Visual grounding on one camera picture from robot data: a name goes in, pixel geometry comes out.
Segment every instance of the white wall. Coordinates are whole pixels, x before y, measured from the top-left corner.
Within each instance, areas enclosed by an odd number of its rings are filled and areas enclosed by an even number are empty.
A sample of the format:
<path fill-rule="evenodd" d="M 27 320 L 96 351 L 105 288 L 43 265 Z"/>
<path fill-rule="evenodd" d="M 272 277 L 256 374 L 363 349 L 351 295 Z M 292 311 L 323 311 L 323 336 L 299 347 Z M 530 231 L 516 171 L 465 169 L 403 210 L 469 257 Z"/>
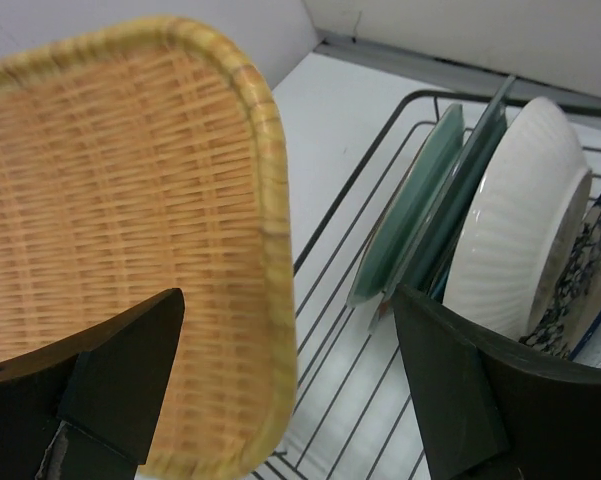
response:
<path fill-rule="evenodd" d="M 204 21 L 277 85 L 318 43 L 302 0 L 0 0 L 0 57 L 152 14 Z"/>
<path fill-rule="evenodd" d="M 601 96 L 601 0 L 306 0 L 318 29 Z"/>

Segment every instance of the wicker tray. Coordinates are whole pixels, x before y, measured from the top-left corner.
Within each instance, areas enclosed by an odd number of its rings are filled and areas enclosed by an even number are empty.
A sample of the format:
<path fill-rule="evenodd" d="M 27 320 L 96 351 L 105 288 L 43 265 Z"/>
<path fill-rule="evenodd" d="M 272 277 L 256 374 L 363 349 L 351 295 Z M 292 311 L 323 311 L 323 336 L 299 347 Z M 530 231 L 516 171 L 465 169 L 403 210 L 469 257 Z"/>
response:
<path fill-rule="evenodd" d="M 240 477 L 281 438 L 288 212 L 271 92 L 213 29 L 146 18 L 0 62 L 0 361 L 182 288 L 144 473 Z"/>

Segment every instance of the basket weave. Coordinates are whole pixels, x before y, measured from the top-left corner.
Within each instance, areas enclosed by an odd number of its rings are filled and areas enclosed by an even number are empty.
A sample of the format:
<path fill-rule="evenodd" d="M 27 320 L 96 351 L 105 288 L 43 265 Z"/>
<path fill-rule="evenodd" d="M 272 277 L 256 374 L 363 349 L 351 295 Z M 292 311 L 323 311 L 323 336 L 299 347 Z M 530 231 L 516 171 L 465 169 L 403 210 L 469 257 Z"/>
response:
<path fill-rule="evenodd" d="M 290 417 L 285 143 L 225 37 L 152 17 L 0 62 L 0 361 L 180 287 L 143 473 L 247 474 Z"/>

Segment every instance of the wicker basket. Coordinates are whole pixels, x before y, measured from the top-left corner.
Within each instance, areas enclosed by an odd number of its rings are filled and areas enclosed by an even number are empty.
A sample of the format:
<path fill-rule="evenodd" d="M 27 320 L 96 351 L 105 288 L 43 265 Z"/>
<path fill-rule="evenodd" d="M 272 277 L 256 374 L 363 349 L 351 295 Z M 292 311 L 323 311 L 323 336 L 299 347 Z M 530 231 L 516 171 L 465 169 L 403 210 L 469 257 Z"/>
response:
<path fill-rule="evenodd" d="M 296 386 L 285 143 L 260 74 L 152 17 L 0 62 L 0 361 L 169 287 L 187 315 L 148 465 L 247 474 Z"/>

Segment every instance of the metal wire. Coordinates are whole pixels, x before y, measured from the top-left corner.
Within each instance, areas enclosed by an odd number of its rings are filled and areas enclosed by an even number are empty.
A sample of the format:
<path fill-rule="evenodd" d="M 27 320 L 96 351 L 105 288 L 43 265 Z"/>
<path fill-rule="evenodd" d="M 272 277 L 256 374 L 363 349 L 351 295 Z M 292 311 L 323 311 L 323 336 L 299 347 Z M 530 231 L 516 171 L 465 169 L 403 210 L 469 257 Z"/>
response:
<path fill-rule="evenodd" d="M 400 102 L 400 104 L 396 107 L 394 112 L 391 114 L 387 123 L 382 127 L 378 136 L 372 142 L 371 146 L 369 147 L 369 149 L 367 150 L 367 152 L 365 153 L 365 155 L 363 156 L 363 158 L 361 159 L 359 164 L 353 170 L 352 174 L 345 182 L 342 190 L 336 196 L 333 204 L 327 209 L 327 212 L 326 212 L 324 218 L 320 221 L 318 228 L 316 229 L 314 234 L 311 236 L 310 240 L 307 242 L 307 245 L 305 246 L 305 248 L 302 250 L 302 252 L 298 256 L 298 259 L 296 260 L 296 262 L 294 264 L 294 272 L 296 273 L 296 275 L 301 271 L 301 268 L 302 268 L 303 264 L 305 263 L 306 259 L 309 257 L 309 255 L 312 253 L 312 251 L 318 244 L 319 240 L 321 239 L 321 236 L 323 235 L 323 233 L 329 226 L 333 217 L 339 211 L 343 202 L 345 202 L 345 200 L 347 199 L 351 188 L 356 184 L 356 182 L 358 181 L 361 174 L 367 168 L 369 162 L 372 159 L 374 161 L 381 161 L 380 159 L 375 158 L 377 150 L 380 147 L 380 145 L 383 143 L 383 141 L 385 140 L 388 133 L 394 128 L 397 120 L 401 117 L 401 115 L 403 114 L 405 109 L 407 107 L 414 105 L 417 100 L 427 100 L 427 99 L 431 100 L 431 103 L 429 103 L 429 105 L 432 105 L 432 110 L 433 110 L 432 116 L 433 116 L 433 118 L 436 119 L 436 121 L 438 121 L 440 119 L 440 111 L 441 111 L 440 101 L 441 100 L 471 102 L 471 103 L 477 103 L 477 104 L 483 104 L 483 105 L 486 105 L 490 100 L 489 97 L 481 96 L 481 95 L 463 94 L 463 93 L 455 93 L 455 92 L 438 92 L 438 91 L 434 91 L 434 90 L 421 90 L 421 91 L 414 92 L 414 93 L 406 96 Z M 526 101 L 513 99 L 513 100 L 507 100 L 506 103 L 508 106 L 512 106 L 512 107 L 523 107 L 526 104 Z M 561 107 L 567 114 L 601 118 L 601 109 L 600 108 L 587 108 L 587 107 L 572 106 L 572 105 L 561 105 Z M 382 170 L 382 173 L 378 177 L 377 181 L 373 184 L 372 188 L 370 189 L 367 197 L 364 199 L 363 203 L 360 205 L 360 207 L 356 211 L 355 216 L 353 217 L 353 220 L 348 225 L 346 230 L 339 237 L 339 240 L 338 240 L 335 248 L 330 253 L 327 261 L 323 264 L 322 268 L 320 269 L 317 276 L 315 277 L 315 280 L 313 280 L 310 288 L 308 289 L 307 293 L 304 295 L 304 298 L 299 303 L 299 306 L 298 306 L 298 309 L 296 312 L 298 316 L 300 316 L 300 314 L 305 311 L 305 308 L 308 305 L 308 302 L 314 297 L 315 292 L 317 292 L 317 291 L 323 292 L 324 288 L 326 288 L 324 286 L 324 280 L 325 280 L 325 276 L 326 276 L 327 272 L 330 271 L 331 268 L 333 268 L 334 262 L 339 257 L 339 255 L 342 254 L 343 246 L 352 237 L 354 227 L 356 227 L 356 225 L 359 223 L 364 212 L 369 207 L 369 204 L 370 204 L 371 200 L 373 199 L 374 195 L 376 195 L 378 193 L 381 185 L 386 180 L 391 169 L 394 167 L 396 159 L 398 158 L 400 153 L 403 151 L 403 149 L 407 146 L 409 141 L 413 138 L 414 133 L 419 128 L 422 128 L 425 126 L 432 127 L 433 125 L 435 125 L 435 122 L 433 122 L 433 121 L 422 120 L 422 121 L 416 122 L 415 124 L 413 124 L 411 126 L 411 128 L 405 135 L 404 140 L 400 143 L 397 151 L 392 155 L 390 160 L 387 162 L 386 166 Z M 587 145 L 587 146 L 584 146 L 583 149 L 585 150 L 585 152 L 601 155 L 600 147 Z M 594 173 L 594 178 L 601 180 L 601 173 Z M 396 187 L 393 190 L 394 194 L 398 188 L 399 187 Z M 353 255 L 353 257 L 350 258 L 348 260 L 348 262 L 345 262 L 346 267 L 344 268 L 341 278 L 336 282 L 335 287 L 333 287 L 333 290 L 331 290 L 329 296 L 326 299 L 326 303 L 324 305 L 322 305 L 322 307 L 319 309 L 318 315 L 311 322 L 311 326 L 308 329 L 307 334 L 304 336 L 304 338 L 302 338 L 302 341 L 298 348 L 298 354 L 302 353 L 306 349 L 307 345 L 309 344 L 309 340 L 316 334 L 318 327 L 323 322 L 327 321 L 327 320 L 325 320 L 325 318 L 328 316 L 327 312 L 329 311 L 329 308 L 332 306 L 336 297 L 341 292 L 343 285 L 345 284 L 345 280 L 354 271 L 353 270 L 354 266 L 356 265 L 358 258 L 362 254 L 365 244 L 369 240 L 371 234 L 372 234 L 372 232 L 369 231 L 368 234 L 366 235 L 365 239 L 359 245 L 359 248 L 357 248 L 357 250 L 355 251 L 355 255 Z M 336 311 L 337 311 L 337 314 L 335 314 L 335 317 L 329 315 L 328 321 L 330 321 L 331 323 L 329 324 L 328 328 L 326 329 L 326 333 L 324 333 L 323 337 L 320 339 L 319 344 L 318 344 L 317 348 L 315 349 L 315 351 L 305 352 L 305 353 L 310 353 L 311 357 L 308 360 L 306 367 L 304 367 L 304 369 L 302 370 L 302 373 L 300 374 L 300 377 L 299 377 L 299 384 L 298 384 L 299 397 L 298 397 L 298 400 L 297 400 L 297 403 L 296 403 L 296 406 L 294 409 L 294 414 L 297 413 L 299 407 L 305 403 L 307 396 L 311 392 L 313 392 L 314 389 L 322 388 L 322 386 L 320 385 L 320 382 L 318 381 L 319 374 L 325 368 L 325 365 L 329 365 L 329 361 L 331 359 L 331 356 L 333 355 L 336 345 L 340 345 L 340 343 L 343 342 L 343 332 L 347 329 L 348 326 L 350 326 L 351 318 L 355 312 L 355 309 L 350 309 L 346 305 L 343 305 L 340 309 L 337 309 Z M 367 337 L 364 338 L 362 345 L 357 350 L 356 355 L 353 358 L 353 360 L 351 361 L 348 369 L 346 370 L 344 377 L 338 383 L 335 393 L 333 394 L 333 397 L 330 399 L 330 401 L 329 401 L 328 405 L 326 406 L 326 408 L 324 409 L 324 411 L 322 411 L 322 413 L 319 414 L 319 421 L 318 421 L 317 425 L 315 426 L 315 428 L 313 429 L 313 431 L 311 432 L 311 434 L 309 435 L 308 441 L 304 445 L 301 445 L 297 448 L 297 450 L 298 450 L 297 456 L 293 460 L 291 460 L 291 457 L 290 457 L 292 455 L 291 452 L 289 453 L 289 455 L 287 455 L 286 452 L 284 452 L 284 453 L 275 452 L 273 454 L 272 458 L 275 458 L 277 461 L 279 461 L 281 463 L 281 466 L 284 466 L 284 470 L 285 471 L 288 470 L 289 472 L 292 472 L 292 475 L 294 475 L 294 476 L 285 477 L 285 474 L 283 474 L 280 469 L 278 469 L 276 466 L 272 465 L 271 461 L 269 461 L 269 462 L 266 462 L 258 470 L 259 473 L 257 473 L 257 472 L 253 473 L 255 478 L 257 478 L 257 479 L 271 478 L 270 474 L 273 474 L 275 478 L 279 478 L 279 479 L 289 478 L 289 480 L 292 480 L 292 479 L 306 480 L 307 478 L 315 478 L 315 476 L 308 475 L 306 472 L 303 473 L 303 471 L 302 471 L 302 469 L 305 466 L 305 462 L 307 462 L 307 454 L 309 451 L 311 451 L 318 433 L 321 431 L 321 429 L 323 429 L 327 418 L 333 412 L 336 402 L 338 400 L 338 397 L 342 394 L 343 389 L 345 388 L 345 385 L 349 381 L 352 373 L 355 371 L 356 366 L 358 365 L 358 363 L 360 362 L 360 359 L 364 355 L 364 352 L 369 348 L 369 345 L 371 344 L 372 339 L 373 339 L 373 335 L 371 335 L 371 334 L 368 334 Z M 339 449 L 337 450 L 337 456 L 335 458 L 335 461 L 330 466 L 328 466 L 327 469 L 325 470 L 325 474 L 324 474 L 325 479 L 329 480 L 331 478 L 337 477 L 338 469 L 343 464 L 342 462 L 344 462 L 345 453 L 347 452 L 347 449 L 351 446 L 352 442 L 356 438 L 356 434 L 359 431 L 359 427 L 360 427 L 363 419 L 365 418 L 365 416 L 369 413 L 372 403 L 374 402 L 374 400 L 377 399 L 377 393 L 380 390 L 383 383 L 385 382 L 391 366 L 394 365 L 396 363 L 397 359 L 399 359 L 399 358 L 400 357 L 398 355 L 398 349 L 396 348 L 395 351 L 393 351 L 393 355 L 390 357 L 390 360 L 388 361 L 388 363 L 385 365 L 384 369 L 382 370 L 382 373 L 377 378 L 375 385 L 369 392 L 369 397 L 366 399 L 366 402 L 364 403 L 364 407 L 363 407 L 362 411 L 360 412 L 360 414 L 358 415 L 358 417 L 355 420 L 355 423 L 349 430 L 349 432 L 346 436 L 346 439 L 344 440 L 344 442 L 340 445 Z M 396 415 L 393 423 L 391 424 L 390 430 L 388 431 L 387 435 L 382 439 L 382 444 L 380 446 L 380 449 L 379 449 L 377 455 L 375 456 L 368 473 L 366 474 L 365 478 L 367 480 L 371 479 L 374 476 L 375 476 L 374 478 L 379 478 L 379 477 L 377 477 L 378 466 L 380 465 L 380 462 L 382 461 L 383 455 L 386 453 L 388 445 L 390 444 L 392 438 L 394 438 L 395 433 L 398 430 L 398 425 L 403 420 L 405 413 L 407 411 L 410 411 L 409 410 L 410 408 L 412 409 L 412 402 L 411 402 L 411 395 L 409 394 L 408 396 L 406 396 L 404 403 L 402 404 L 400 410 L 397 412 L 397 415 Z M 415 475 L 418 471 L 418 468 L 420 467 L 420 465 L 424 459 L 424 455 L 425 455 L 424 451 L 422 451 L 419 454 L 415 464 L 412 466 L 411 471 L 409 472 L 408 476 L 406 476 L 406 478 L 408 478 L 409 480 L 413 480 L 413 478 L 415 477 Z"/>

